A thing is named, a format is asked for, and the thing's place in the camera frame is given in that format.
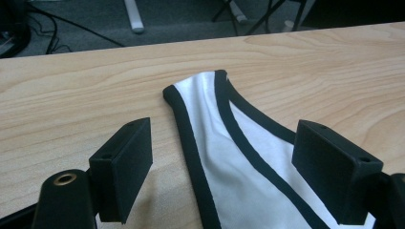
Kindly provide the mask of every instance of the black and white cloth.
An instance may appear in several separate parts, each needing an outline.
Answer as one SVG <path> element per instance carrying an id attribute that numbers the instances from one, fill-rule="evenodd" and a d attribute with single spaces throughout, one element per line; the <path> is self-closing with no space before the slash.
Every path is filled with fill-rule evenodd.
<path id="1" fill-rule="evenodd" d="M 291 163 L 295 133 L 243 99 L 225 71 L 193 75 L 163 95 L 204 228 L 363 228 L 336 223 Z"/>

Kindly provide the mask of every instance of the wooden table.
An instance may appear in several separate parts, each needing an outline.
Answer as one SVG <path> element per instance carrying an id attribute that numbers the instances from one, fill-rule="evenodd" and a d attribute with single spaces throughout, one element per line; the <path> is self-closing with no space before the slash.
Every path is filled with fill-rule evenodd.
<path id="1" fill-rule="evenodd" d="M 41 183 L 150 116 L 154 164 L 124 228 L 199 228 L 162 90 L 225 69 L 254 106 L 295 130 L 320 122 L 405 173 L 405 23 L 301 31 L 0 61 L 0 218 Z M 119 223 L 103 223 L 118 228 Z"/>

